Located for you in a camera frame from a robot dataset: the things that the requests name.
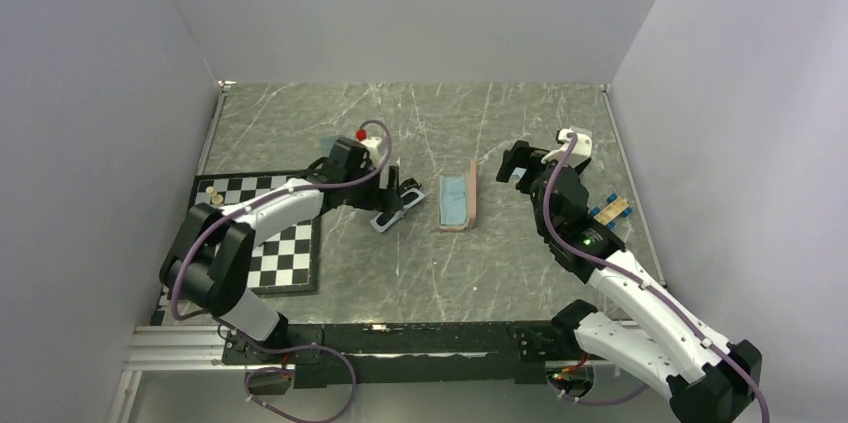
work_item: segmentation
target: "white square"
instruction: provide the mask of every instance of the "white square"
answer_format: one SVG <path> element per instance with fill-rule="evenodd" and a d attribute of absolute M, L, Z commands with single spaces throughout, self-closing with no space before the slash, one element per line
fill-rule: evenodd
<path fill-rule="evenodd" d="M 294 264 L 292 265 L 292 269 L 308 270 L 309 269 L 309 255 L 294 255 Z"/>
<path fill-rule="evenodd" d="M 274 280 L 274 284 L 276 286 L 291 285 L 292 273 L 291 270 L 277 270 L 277 278 Z"/>
<path fill-rule="evenodd" d="M 280 255 L 291 255 L 294 253 L 294 240 L 286 240 L 280 242 Z"/>
<path fill-rule="evenodd" d="M 288 180 L 286 175 L 277 175 L 271 177 L 271 188 L 279 188 Z"/>
<path fill-rule="evenodd" d="M 212 188 L 215 188 L 219 193 L 227 190 L 227 185 L 230 183 L 230 180 L 214 180 L 212 182 Z"/>
<path fill-rule="evenodd" d="M 263 256 L 259 268 L 262 271 L 277 271 L 277 255 Z"/>
<path fill-rule="evenodd" d="M 312 224 L 297 225 L 294 229 L 294 238 L 296 240 L 308 240 L 312 237 Z"/>
<path fill-rule="evenodd" d="M 247 287 L 248 288 L 259 287 L 259 272 L 258 271 L 251 271 L 247 274 Z"/>
<path fill-rule="evenodd" d="M 224 194 L 224 204 L 232 205 L 241 202 L 241 192 L 239 190 L 231 190 Z"/>
<path fill-rule="evenodd" d="M 247 178 L 241 179 L 241 189 L 242 190 L 255 190 L 256 189 L 256 177 L 249 176 Z"/>

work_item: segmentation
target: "chessboard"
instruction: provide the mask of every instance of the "chessboard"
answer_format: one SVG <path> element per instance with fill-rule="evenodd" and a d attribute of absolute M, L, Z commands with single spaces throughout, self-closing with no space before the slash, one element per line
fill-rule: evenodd
<path fill-rule="evenodd" d="M 194 179 L 188 207 L 199 203 L 216 206 L 207 192 L 209 187 L 223 197 L 223 205 L 241 203 L 282 186 L 292 173 L 199 175 Z M 299 222 L 257 245 L 251 254 L 248 288 L 259 295 L 317 290 L 320 223 L 320 218 Z M 168 292 L 165 288 L 150 324 L 161 324 L 167 306 Z"/>

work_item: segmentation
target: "marble tabletop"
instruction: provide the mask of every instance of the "marble tabletop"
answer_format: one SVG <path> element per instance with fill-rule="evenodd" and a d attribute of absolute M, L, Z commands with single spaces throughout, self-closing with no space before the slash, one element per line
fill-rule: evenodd
<path fill-rule="evenodd" d="M 553 148 L 556 130 L 575 125 L 593 133 L 582 177 L 590 206 L 602 207 L 610 193 L 633 202 L 598 85 L 234 84 L 203 172 L 300 169 L 321 156 L 321 136 L 353 136 L 371 118 L 392 131 L 401 180 L 421 182 L 427 199 L 384 234 L 369 224 L 370 212 L 324 215 L 318 292 L 264 297 L 272 307 L 297 323 L 503 321 L 549 319 L 582 298 L 624 316 L 554 262 L 536 234 L 529 197 L 495 181 L 503 151 L 516 140 Z M 438 175 L 466 171 L 471 158 L 478 162 L 477 224 L 440 231 Z M 615 231 L 658 277 L 633 210 Z"/>

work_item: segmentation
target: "wall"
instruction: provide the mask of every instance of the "wall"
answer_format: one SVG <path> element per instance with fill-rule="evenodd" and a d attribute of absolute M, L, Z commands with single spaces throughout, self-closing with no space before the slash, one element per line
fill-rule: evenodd
<path fill-rule="evenodd" d="M 219 79 L 610 82 L 654 0 L 176 0 Z"/>
<path fill-rule="evenodd" d="M 0 420 L 103 421 L 216 85 L 171 0 L 0 8 Z"/>
<path fill-rule="evenodd" d="M 613 83 L 672 290 L 821 421 L 848 414 L 846 73 L 848 0 L 657 0 Z"/>

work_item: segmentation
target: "black square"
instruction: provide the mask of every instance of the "black square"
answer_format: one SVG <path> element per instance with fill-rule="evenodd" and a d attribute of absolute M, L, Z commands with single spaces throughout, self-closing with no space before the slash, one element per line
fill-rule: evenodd
<path fill-rule="evenodd" d="M 277 257 L 278 270 L 291 270 L 292 268 L 294 268 L 293 255 L 280 255 Z"/>
<path fill-rule="evenodd" d="M 309 254 L 309 240 L 296 240 L 294 242 L 294 252 L 296 255 Z"/>
<path fill-rule="evenodd" d="M 295 227 L 290 226 L 280 233 L 280 239 L 285 240 L 285 241 L 293 240 L 294 235 L 295 235 Z"/>
<path fill-rule="evenodd" d="M 305 285 L 309 283 L 309 270 L 294 270 L 292 272 L 293 285 Z"/>
<path fill-rule="evenodd" d="M 263 271 L 259 273 L 259 286 L 274 286 L 277 284 L 276 271 Z"/>
<path fill-rule="evenodd" d="M 266 241 L 262 245 L 262 254 L 265 256 L 268 255 L 277 255 L 280 253 L 280 242 L 278 241 Z"/>
<path fill-rule="evenodd" d="M 256 189 L 257 190 L 270 190 L 271 189 L 271 177 L 270 176 L 260 176 L 256 179 Z"/>

